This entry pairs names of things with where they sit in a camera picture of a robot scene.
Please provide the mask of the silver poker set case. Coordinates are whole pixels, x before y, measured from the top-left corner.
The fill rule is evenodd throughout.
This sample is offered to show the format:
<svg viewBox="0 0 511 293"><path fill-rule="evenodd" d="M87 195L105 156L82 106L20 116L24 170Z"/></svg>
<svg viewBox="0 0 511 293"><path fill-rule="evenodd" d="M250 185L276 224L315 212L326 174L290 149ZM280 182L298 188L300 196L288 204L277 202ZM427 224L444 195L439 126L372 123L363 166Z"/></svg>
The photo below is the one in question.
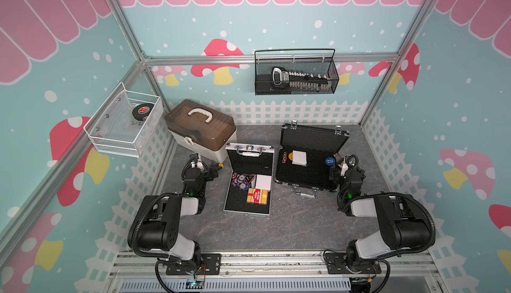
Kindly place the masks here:
<svg viewBox="0 0 511 293"><path fill-rule="evenodd" d="M275 149L266 145L228 143L226 150L232 176L224 211L270 216Z"/></svg>

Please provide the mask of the black poker set case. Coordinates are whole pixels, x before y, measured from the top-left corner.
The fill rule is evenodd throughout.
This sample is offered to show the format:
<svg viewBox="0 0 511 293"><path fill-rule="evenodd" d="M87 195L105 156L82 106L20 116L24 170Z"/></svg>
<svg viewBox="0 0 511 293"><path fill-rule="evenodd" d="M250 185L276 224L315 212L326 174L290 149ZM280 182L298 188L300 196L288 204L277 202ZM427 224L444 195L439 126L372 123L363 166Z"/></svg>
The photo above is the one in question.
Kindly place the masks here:
<svg viewBox="0 0 511 293"><path fill-rule="evenodd" d="M275 182L294 188L336 191L338 188L329 180L329 170L339 162L339 151L349 138L349 132L339 125L328 129L299 125L296 121L283 124ZM290 154L294 150L307 153L307 166L292 164ZM334 166L326 165L328 157L335 158Z"/></svg>

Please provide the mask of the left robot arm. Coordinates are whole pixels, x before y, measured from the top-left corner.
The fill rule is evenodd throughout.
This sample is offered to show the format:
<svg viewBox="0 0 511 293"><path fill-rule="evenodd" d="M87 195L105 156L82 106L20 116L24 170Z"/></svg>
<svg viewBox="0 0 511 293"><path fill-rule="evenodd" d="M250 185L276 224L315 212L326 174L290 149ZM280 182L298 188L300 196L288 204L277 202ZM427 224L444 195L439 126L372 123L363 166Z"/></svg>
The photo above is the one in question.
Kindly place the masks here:
<svg viewBox="0 0 511 293"><path fill-rule="evenodd" d="M180 218L201 214L206 204L206 184L218 178L223 164L207 165L200 155L190 155L181 172L181 193L143 198L128 234L128 245L140 257L187 274L204 270L200 245L179 233Z"/></svg>

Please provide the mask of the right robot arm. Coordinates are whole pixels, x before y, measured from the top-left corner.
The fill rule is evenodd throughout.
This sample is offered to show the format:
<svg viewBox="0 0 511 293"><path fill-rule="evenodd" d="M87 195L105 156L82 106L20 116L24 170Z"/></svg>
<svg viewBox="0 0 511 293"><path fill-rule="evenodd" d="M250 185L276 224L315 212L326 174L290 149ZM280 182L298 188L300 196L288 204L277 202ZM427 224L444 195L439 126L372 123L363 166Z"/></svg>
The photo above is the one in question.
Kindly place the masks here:
<svg viewBox="0 0 511 293"><path fill-rule="evenodd" d="M349 242L345 252L325 250L330 274L379 274L387 258L421 253L434 245L436 226L430 212L409 194L362 194L365 171L356 155L336 161L329 179L338 187L337 209L348 217L375 218L378 231Z"/></svg>

